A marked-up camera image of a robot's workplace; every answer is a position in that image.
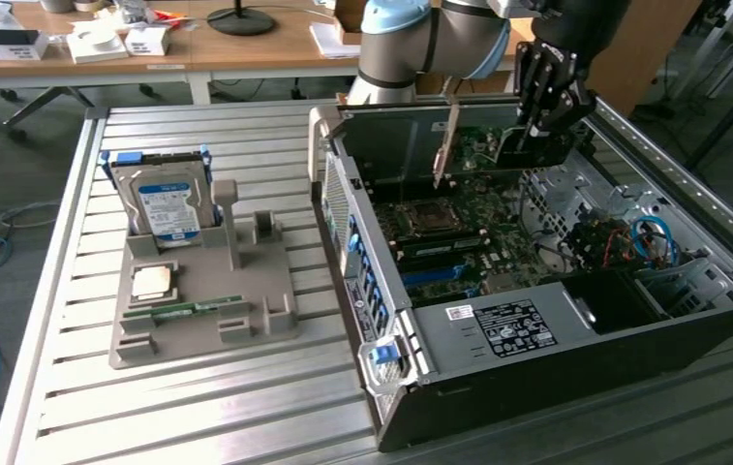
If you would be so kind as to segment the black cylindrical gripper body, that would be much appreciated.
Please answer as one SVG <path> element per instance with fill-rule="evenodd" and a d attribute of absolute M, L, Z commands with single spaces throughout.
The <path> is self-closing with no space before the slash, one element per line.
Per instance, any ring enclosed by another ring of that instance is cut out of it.
<path fill-rule="evenodd" d="M 591 61 L 610 45 L 628 6 L 628 0 L 531 1 L 530 10 L 539 14 L 531 24 L 536 50 L 560 61 L 572 59 L 572 73 L 586 79 Z"/>

